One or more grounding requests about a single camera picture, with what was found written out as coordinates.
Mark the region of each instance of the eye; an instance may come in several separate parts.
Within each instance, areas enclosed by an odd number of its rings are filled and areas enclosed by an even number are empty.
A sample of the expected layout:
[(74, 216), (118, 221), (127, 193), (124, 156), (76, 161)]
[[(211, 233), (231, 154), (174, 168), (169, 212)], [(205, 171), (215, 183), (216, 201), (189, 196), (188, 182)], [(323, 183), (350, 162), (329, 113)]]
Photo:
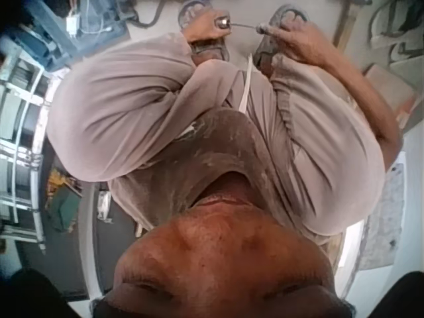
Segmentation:
[(166, 300), (171, 300), (174, 298), (174, 295), (172, 295), (170, 292), (166, 291), (163, 286), (156, 284), (151, 281), (143, 281), (139, 283), (132, 283), (133, 285), (137, 286), (138, 288), (147, 291), (148, 293), (151, 293), (152, 295), (161, 297)]
[(287, 295), (288, 293), (295, 292), (296, 290), (299, 290), (302, 287), (303, 285), (290, 285), (290, 286), (280, 287), (275, 291), (271, 291), (270, 293), (265, 294), (264, 300), (270, 300), (281, 295)]

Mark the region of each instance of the white wall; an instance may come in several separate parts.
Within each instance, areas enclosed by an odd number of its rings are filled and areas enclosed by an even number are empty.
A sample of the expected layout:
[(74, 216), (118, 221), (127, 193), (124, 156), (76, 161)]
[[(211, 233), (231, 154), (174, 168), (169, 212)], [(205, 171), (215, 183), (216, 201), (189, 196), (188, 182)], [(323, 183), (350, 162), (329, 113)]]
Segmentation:
[(406, 207), (403, 229), (392, 266), (356, 274), (346, 300), (356, 306), (357, 318), (367, 317), (387, 291), (406, 273), (424, 271), (423, 259), (423, 122), (404, 136)]
[(404, 138), (406, 152), (407, 193), (404, 224), (393, 270), (384, 292), (408, 272), (424, 271), (423, 259), (423, 143), (424, 124), (421, 121)]

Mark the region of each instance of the beige pants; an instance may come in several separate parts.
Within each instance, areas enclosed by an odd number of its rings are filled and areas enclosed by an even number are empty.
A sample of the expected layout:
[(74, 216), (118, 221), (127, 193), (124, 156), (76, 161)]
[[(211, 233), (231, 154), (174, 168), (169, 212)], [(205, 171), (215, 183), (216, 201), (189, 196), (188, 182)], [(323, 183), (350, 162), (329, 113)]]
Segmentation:
[[(369, 215), (384, 183), (367, 123), (312, 70), (282, 54), (271, 80), (253, 72), (246, 115), (270, 151), (304, 225), (333, 235)], [(180, 33), (137, 42), (76, 67), (53, 101), (48, 137), (75, 177), (108, 181), (148, 164), (200, 114), (237, 108), (245, 72), (195, 67)]]

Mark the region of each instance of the hand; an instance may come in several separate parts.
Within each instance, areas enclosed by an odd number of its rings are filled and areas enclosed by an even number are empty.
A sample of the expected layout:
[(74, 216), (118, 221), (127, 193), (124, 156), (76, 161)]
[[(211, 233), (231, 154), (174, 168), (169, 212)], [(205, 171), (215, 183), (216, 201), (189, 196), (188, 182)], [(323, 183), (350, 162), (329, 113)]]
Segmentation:
[(189, 43), (222, 38), (231, 33), (231, 29), (221, 29), (215, 25), (215, 21), (223, 17), (229, 17), (228, 11), (208, 9), (194, 18), (194, 20), (183, 29), (182, 33)]
[(261, 29), (278, 41), (284, 54), (298, 62), (326, 68), (342, 56), (313, 23), (300, 18), (284, 22), (282, 28), (264, 25)]

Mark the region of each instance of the metal tool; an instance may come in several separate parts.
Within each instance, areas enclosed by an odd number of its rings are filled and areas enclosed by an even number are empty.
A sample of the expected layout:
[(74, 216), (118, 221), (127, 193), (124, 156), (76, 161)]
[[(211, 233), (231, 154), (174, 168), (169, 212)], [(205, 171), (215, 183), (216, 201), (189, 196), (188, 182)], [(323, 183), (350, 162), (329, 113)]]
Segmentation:
[(229, 17), (218, 18), (215, 21), (215, 24), (217, 25), (217, 27), (219, 27), (221, 29), (226, 29), (226, 28), (231, 28), (231, 27), (252, 28), (257, 33), (262, 34), (262, 32), (261, 32), (262, 28), (260, 28), (260, 25), (251, 26), (251, 25), (243, 25), (241, 23), (232, 23)]

